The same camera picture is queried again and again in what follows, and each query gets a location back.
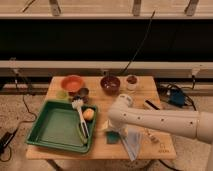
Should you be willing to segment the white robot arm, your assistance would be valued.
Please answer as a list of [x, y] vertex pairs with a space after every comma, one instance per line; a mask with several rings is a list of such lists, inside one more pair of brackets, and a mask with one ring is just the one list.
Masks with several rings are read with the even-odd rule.
[[189, 110], [133, 108], [133, 99], [120, 94], [109, 107], [110, 128], [121, 131], [127, 124], [213, 143], [213, 113]]

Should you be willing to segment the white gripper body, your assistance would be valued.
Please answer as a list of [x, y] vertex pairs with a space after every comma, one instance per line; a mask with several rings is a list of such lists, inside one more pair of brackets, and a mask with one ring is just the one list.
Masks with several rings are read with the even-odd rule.
[[122, 137], [126, 137], [128, 134], [127, 126], [125, 124], [120, 124], [117, 121], [107, 120], [102, 124], [101, 129], [105, 132], [107, 131], [117, 132]]

